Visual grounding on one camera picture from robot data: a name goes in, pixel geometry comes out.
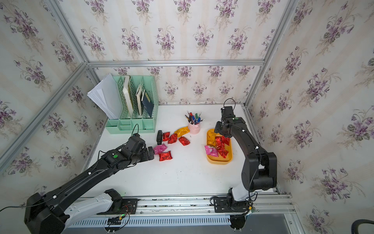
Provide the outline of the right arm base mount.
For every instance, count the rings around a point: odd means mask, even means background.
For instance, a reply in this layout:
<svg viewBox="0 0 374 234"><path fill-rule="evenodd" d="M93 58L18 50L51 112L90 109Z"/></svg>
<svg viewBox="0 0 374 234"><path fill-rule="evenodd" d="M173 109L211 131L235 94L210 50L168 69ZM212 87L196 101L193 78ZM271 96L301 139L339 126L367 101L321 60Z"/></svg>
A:
<svg viewBox="0 0 374 234"><path fill-rule="evenodd" d="M215 213L246 213L251 210L257 192L249 192L244 187L229 188L225 196L213 196L210 205Z"/></svg>

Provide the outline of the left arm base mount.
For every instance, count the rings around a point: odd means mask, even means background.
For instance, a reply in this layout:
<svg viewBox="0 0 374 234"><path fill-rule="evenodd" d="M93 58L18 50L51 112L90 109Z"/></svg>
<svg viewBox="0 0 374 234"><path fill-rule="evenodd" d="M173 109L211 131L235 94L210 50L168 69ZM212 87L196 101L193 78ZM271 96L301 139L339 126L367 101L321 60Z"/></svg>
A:
<svg viewBox="0 0 374 234"><path fill-rule="evenodd" d="M138 199L123 198L115 189L109 189L104 192L109 195L112 205L105 212L97 213L98 215L123 215L129 213L134 215L137 209Z"/></svg>

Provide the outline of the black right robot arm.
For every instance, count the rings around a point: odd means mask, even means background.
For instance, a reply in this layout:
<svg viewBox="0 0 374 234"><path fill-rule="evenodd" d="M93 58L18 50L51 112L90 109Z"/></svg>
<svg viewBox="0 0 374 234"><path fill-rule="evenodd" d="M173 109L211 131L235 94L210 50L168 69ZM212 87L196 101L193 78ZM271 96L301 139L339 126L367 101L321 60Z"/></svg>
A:
<svg viewBox="0 0 374 234"><path fill-rule="evenodd" d="M215 133L235 139L244 155L242 184L229 192L234 201L251 199L255 192L277 186L277 157L256 141L243 118L221 118L216 123Z"/></svg>

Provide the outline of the small yellow tea bag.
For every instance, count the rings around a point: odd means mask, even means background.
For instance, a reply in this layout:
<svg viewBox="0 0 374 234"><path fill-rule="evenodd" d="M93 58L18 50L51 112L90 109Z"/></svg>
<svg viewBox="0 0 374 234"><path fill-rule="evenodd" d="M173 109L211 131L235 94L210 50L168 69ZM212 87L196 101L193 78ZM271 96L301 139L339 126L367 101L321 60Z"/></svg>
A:
<svg viewBox="0 0 374 234"><path fill-rule="evenodd" d="M216 133L214 131L207 132L207 145L216 147Z"/></svg>

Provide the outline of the pink tea bag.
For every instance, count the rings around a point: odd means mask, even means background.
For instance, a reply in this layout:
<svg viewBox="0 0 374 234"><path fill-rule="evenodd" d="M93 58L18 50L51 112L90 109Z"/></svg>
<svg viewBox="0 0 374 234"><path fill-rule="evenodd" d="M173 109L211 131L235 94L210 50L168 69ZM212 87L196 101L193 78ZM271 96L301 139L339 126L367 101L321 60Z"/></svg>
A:
<svg viewBox="0 0 374 234"><path fill-rule="evenodd" d="M155 146L153 148L153 150L154 150L154 154L158 155L158 154L166 151L167 150L167 146L165 144L157 145L157 146Z"/></svg>
<svg viewBox="0 0 374 234"><path fill-rule="evenodd" d="M215 158L219 157L219 153L214 146L206 145L205 146L205 151L206 151L207 156L211 156L211 157L215 157Z"/></svg>

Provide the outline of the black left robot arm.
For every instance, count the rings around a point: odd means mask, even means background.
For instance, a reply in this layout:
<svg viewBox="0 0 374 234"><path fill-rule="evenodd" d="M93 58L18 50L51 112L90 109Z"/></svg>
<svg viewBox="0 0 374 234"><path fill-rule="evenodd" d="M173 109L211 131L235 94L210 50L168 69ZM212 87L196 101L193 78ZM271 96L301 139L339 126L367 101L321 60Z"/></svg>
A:
<svg viewBox="0 0 374 234"><path fill-rule="evenodd" d="M44 195L33 194L25 207L24 223L32 234L60 234L71 224L91 215L106 212L122 200L114 189L93 201L74 202L101 181L138 163L154 159L154 149L147 147L139 134L133 134L119 147L105 152L97 162L62 186Z"/></svg>

